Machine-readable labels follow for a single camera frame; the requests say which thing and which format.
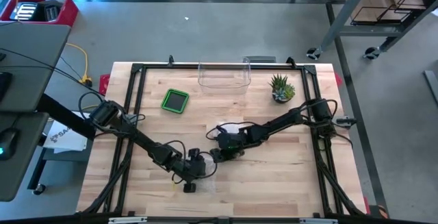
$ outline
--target potted plant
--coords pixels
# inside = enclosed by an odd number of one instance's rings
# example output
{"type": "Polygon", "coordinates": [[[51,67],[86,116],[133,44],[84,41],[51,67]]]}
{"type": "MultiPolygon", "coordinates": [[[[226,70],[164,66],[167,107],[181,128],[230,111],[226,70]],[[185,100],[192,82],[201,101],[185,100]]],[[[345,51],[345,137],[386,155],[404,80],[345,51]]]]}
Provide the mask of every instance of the potted plant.
{"type": "Polygon", "coordinates": [[[295,95],[295,87],[287,83],[287,76],[274,75],[269,85],[272,87],[272,98],[277,103],[287,103],[295,95]]]}

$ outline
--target white paper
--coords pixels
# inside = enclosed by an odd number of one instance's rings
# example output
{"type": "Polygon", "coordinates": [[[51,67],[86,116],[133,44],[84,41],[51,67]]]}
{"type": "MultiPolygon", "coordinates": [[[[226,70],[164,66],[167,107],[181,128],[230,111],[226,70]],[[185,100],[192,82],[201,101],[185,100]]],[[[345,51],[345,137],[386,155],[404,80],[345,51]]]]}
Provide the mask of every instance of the white paper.
{"type": "MultiPolygon", "coordinates": [[[[77,116],[80,116],[79,112],[73,112],[77,116]]],[[[71,128],[54,121],[50,132],[47,134],[46,141],[43,147],[56,149],[54,153],[61,153],[65,151],[83,151],[87,148],[88,139],[78,133],[74,132],[71,128]]]]}

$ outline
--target clear plastic container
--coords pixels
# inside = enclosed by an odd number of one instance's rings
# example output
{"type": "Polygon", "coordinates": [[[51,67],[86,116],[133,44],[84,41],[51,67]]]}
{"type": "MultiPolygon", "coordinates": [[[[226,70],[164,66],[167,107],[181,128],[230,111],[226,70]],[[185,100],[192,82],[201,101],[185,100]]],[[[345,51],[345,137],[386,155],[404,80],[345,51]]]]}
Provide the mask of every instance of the clear plastic container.
{"type": "Polygon", "coordinates": [[[198,83],[205,94],[241,95],[245,94],[251,83],[250,60],[242,63],[198,65],[198,83]]]}

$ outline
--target computer mouse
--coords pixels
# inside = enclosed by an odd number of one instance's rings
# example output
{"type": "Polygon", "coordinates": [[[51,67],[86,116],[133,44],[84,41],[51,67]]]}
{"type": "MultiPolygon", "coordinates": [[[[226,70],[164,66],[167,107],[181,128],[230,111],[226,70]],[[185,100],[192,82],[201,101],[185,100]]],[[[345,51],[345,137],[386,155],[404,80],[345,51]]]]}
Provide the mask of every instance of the computer mouse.
{"type": "Polygon", "coordinates": [[[0,132],[0,160],[8,160],[15,154],[20,130],[9,127],[0,132]]]}

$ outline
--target metal shelf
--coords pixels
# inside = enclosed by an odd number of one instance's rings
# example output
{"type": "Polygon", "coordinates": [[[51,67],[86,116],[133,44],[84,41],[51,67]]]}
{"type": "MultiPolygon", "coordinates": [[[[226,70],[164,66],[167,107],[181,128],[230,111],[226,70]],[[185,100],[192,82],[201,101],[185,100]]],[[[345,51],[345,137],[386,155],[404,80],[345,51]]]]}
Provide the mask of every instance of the metal shelf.
{"type": "MultiPolygon", "coordinates": [[[[326,1],[326,8],[333,11],[330,0],[326,1]]],[[[310,48],[307,51],[307,57],[313,60],[317,60],[321,53],[333,42],[338,36],[385,36],[387,37],[385,42],[378,47],[369,47],[365,50],[363,57],[370,60],[376,59],[381,53],[388,51],[394,46],[407,32],[409,32],[415,25],[418,24],[427,14],[438,8],[438,0],[424,1],[423,9],[403,9],[400,4],[403,4],[405,0],[399,0],[395,8],[388,9],[391,12],[406,11],[399,23],[377,23],[382,18],[385,18],[385,14],[376,18],[375,23],[369,25],[345,25],[348,19],[354,14],[356,7],[361,0],[346,0],[343,8],[336,18],[331,19],[331,27],[326,33],[322,43],[319,47],[310,48]]]]}

